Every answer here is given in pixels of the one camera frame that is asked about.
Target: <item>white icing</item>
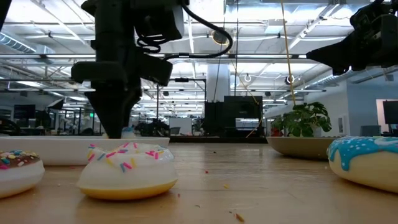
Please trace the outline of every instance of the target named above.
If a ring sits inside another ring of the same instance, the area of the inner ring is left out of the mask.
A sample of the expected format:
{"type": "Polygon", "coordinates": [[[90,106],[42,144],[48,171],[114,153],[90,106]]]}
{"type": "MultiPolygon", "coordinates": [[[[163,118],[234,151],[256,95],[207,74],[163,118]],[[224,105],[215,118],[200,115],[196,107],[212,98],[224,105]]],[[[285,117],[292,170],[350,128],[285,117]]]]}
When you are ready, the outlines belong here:
{"type": "Polygon", "coordinates": [[[379,146],[389,146],[392,144],[398,144],[398,140],[396,141],[385,141],[386,138],[377,138],[376,140],[374,140],[374,143],[379,145],[379,146]]]}
{"type": "Polygon", "coordinates": [[[0,170],[0,195],[36,185],[44,175],[43,162],[0,170]]]}
{"type": "Polygon", "coordinates": [[[106,162],[106,156],[101,157],[104,153],[109,154],[111,151],[104,151],[97,147],[92,149],[91,153],[94,157],[81,173],[77,186],[83,189],[102,190],[139,189],[177,180],[172,163],[174,156],[168,149],[156,145],[133,143],[117,148],[116,152],[121,149],[127,151],[108,157],[112,165],[106,162]],[[157,153],[157,159],[146,152],[152,152],[153,155],[157,153]],[[123,163],[127,163],[132,169],[124,167],[123,170],[121,168],[123,163]]]}

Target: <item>black cable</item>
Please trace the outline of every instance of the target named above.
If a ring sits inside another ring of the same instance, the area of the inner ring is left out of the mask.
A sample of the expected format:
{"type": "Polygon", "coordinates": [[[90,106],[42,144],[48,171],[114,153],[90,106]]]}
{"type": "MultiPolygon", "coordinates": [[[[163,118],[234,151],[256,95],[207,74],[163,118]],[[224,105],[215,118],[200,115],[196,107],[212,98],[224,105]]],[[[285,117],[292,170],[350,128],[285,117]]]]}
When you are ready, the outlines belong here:
{"type": "Polygon", "coordinates": [[[138,39],[137,45],[141,47],[141,50],[145,53],[159,53],[161,50],[160,45],[167,43],[169,40],[165,39],[161,35],[144,37],[138,30],[136,30],[138,39]]]}
{"type": "MultiPolygon", "coordinates": [[[[236,52],[238,55],[239,47],[239,3],[236,2],[236,52]]],[[[235,58],[235,83],[234,83],[234,96],[236,96],[236,75],[238,74],[238,57],[235,58]]]]}
{"type": "MultiPolygon", "coordinates": [[[[223,29],[225,29],[225,16],[223,21],[223,29]]],[[[223,45],[220,44],[220,51],[223,49],[223,45]]],[[[216,77],[216,87],[214,89],[213,102],[216,100],[217,86],[218,86],[218,75],[220,74],[221,57],[218,59],[217,77],[216,77]]]]}
{"type": "MultiPolygon", "coordinates": [[[[217,32],[219,32],[220,34],[222,34],[223,36],[225,36],[228,39],[228,46],[227,48],[225,48],[224,50],[215,53],[215,54],[208,54],[208,55],[189,55],[188,56],[190,58],[215,58],[215,57],[219,57],[223,54],[227,54],[229,52],[229,50],[231,50],[232,46],[233,46],[233,39],[231,37],[231,35],[226,32],[224,29],[221,29],[220,27],[211,24],[210,22],[202,19],[201,17],[199,17],[198,15],[196,15],[195,13],[193,13],[188,6],[185,4],[185,1],[182,1],[182,8],[185,10],[185,12],[192,18],[194,18],[196,21],[200,22],[201,24],[209,27],[210,29],[213,29],[217,32]]],[[[175,54],[175,55],[170,55],[168,57],[165,57],[164,60],[169,60],[169,59],[173,59],[173,58],[179,58],[180,54],[175,54]]]]}

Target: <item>blue icing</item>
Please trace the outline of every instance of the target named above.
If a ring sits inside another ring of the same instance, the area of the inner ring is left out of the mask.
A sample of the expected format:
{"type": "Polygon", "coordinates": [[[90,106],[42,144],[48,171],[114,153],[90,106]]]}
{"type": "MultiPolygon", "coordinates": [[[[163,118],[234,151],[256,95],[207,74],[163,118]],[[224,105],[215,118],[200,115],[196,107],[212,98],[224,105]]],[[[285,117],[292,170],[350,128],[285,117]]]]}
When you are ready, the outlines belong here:
{"type": "Polygon", "coordinates": [[[339,151],[341,168],[349,170],[352,158],[360,155],[371,154],[380,151],[398,153],[398,138],[388,137],[345,137],[334,140],[328,148],[329,160],[335,160],[335,153],[339,151]]]}
{"type": "Polygon", "coordinates": [[[134,132],[134,128],[124,127],[124,128],[122,129],[122,132],[134,132]]]}

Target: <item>wooden surface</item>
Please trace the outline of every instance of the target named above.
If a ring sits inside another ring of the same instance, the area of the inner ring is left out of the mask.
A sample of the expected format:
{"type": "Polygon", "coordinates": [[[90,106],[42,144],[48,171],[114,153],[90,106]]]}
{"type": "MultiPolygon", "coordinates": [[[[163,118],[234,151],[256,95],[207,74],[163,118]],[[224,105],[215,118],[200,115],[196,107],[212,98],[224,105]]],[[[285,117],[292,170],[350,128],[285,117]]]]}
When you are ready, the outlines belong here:
{"type": "Polygon", "coordinates": [[[82,167],[46,167],[35,189],[0,200],[0,222],[239,223],[233,213],[245,223],[266,224],[398,220],[396,194],[342,180],[327,162],[291,159],[266,145],[171,144],[170,149],[179,180],[166,194],[135,202],[93,200],[75,187],[82,167]]]}

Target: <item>chocolate frosted donut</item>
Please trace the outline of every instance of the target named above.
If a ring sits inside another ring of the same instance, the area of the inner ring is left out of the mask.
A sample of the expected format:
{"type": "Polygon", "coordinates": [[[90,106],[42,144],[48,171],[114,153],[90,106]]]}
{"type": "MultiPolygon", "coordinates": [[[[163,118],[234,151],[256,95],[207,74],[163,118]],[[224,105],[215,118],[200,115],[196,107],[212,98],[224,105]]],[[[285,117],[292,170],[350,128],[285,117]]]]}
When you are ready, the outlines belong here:
{"type": "Polygon", "coordinates": [[[27,166],[40,161],[40,157],[34,152],[15,150],[10,152],[0,151],[0,169],[6,170],[21,166],[27,166]]]}
{"type": "Polygon", "coordinates": [[[29,151],[0,151],[0,198],[34,187],[43,177],[40,157],[29,151]]]}

